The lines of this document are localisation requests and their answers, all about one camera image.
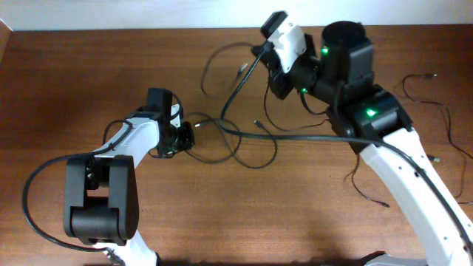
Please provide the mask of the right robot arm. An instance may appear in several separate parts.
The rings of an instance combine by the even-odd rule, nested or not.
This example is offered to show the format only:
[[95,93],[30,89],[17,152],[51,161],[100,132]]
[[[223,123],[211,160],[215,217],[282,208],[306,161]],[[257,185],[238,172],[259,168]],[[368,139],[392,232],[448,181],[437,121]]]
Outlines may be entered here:
[[278,98],[293,89],[327,104],[339,137],[381,178],[419,238],[423,265],[470,265],[472,221],[429,162],[412,120],[394,95],[375,83],[374,46],[364,27],[337,21],[321,48],[283,12],[265,22],[266,42],[254,47]]

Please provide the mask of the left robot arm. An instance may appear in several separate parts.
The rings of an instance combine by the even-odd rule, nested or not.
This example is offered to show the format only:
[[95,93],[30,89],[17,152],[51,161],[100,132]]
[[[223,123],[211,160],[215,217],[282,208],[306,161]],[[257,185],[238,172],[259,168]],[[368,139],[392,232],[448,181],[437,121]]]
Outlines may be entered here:
[[137,227],[140,208],[135,169],[152,150],[168,159],[194,145],[177,96],[162,88],[122,120],[122,128],[90,155],[66,165],[64,231],[118,265],[161,265]]

